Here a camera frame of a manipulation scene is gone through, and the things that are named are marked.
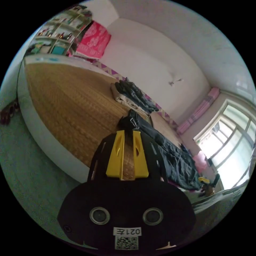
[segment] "pink cloth bag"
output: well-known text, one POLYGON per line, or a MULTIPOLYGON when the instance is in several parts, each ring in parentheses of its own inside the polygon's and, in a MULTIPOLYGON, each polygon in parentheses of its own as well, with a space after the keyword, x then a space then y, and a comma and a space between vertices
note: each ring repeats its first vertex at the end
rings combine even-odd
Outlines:
POLYGON ((77 55, 88 59, 100 59, 110 39, 111 35, 106 28, 94 21, 83 36, 74 56, 77 55))

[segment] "window pane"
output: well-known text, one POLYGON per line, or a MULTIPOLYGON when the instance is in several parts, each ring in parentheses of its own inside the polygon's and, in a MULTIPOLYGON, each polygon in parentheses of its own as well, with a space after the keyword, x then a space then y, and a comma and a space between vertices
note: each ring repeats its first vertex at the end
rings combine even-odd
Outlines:
POLYGON ((241 137, 242 134, 240 131, 236 130, 230 141, 220 150, 216 156, 212 158, 213 164, 215 166, 218 166, 230 154, 241 137))
POLYGON ((223 112, 224 115, 228 116, 238 125, 240 125, 243 129, 246 128, 249 118, 244 115, 241 111, 237 110, 236 108, 228 105, 223 112))
POLYGON ((227 137, 221 132, 221 131, 218 131, 216 133, 216 136, 223 142, 225 143, 225 141, 227 140, 227 137))
POLYGON ((247 133, 250 135, 253 141, 255 141, 256 125, 253 121, 250 122, 247 133))
POLYGON ((222 123, 224 123, 226 126, 230 127, 232 131, 234 131, 236 125, 228 120, 225 116, 221 116, 219 119, 222 123))
POLYGON ((220 131, 222 131, 228 138, 232 133, 232 130, 227 127, 223 122, 219 121, 220 131))
POLYGON ((252 150, 249 142, 243 138, 233 154, 218 168, 224 189, 232 188, 239 181, 248 167, 252 150))
POLYGON ((207 158, 210 158, 223 144, 213 135, 209 134, 199 143, 199 147, 207 158))

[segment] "folded clothes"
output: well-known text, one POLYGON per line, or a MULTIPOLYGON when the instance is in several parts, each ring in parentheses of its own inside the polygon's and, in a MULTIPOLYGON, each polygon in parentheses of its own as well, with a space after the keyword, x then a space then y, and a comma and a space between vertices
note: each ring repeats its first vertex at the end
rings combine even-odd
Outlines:
POLYGON ((148 116, 149 114, 144 111, 141 107, 139 107, 138 105, 136 105, 132 100, 130 100, 129 98, 127 98, 125 95, 121 94, 118 92, 118 90, 116 89, 116 86, 114 83, 111 84, 111 91, 113 94, 114 99, 121 103, 124 106, 129 107, 130 109, 133 109, 134 111, 141 113, 143 115, 148 116))
POLYGON ((155 104, 152 101, 148 100, 145 97, 144 93, 127 78, 125 81, 120 80, 119 82, 116 82, 115 86, 120 94, 126 96, 145 112, 151 114, 154 111, 159 111, 155 104))

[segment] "label sticker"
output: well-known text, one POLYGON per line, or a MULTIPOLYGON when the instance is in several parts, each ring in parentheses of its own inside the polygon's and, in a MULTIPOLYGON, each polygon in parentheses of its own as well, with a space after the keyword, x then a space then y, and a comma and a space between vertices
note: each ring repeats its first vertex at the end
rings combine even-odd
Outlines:
POLYGON ((132 227, 132 228, 124 228, 124 227, 114 227, 113 235, 119 237, 138 237, 141 236, 141 227, 132 227))
POLYGON ((116 236, 115 249, 116 250, 139 250, 139 238, 116 236))

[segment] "yellow object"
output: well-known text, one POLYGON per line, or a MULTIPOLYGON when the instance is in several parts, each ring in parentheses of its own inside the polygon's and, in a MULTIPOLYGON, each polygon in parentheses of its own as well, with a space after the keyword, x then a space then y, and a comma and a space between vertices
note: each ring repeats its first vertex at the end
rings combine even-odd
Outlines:
POLYGON ((199 177, 198 180, 199 180, 200 182, 204 182, 205 184, 210 184, 210 180, 209 180, 209 179, 206 179, 206 178, 204 178, 204 177, 199 177))
POLYGON ((106 175, 111 178, 123 179, 123 153, 125 146, 125 131, 117 131, 115 142, 109 158, 106 175))
POLYGON ((133 131, 133 161, 135 179, 147 178, 149 171, 142 145, 141 133, 139 131, 133 131))

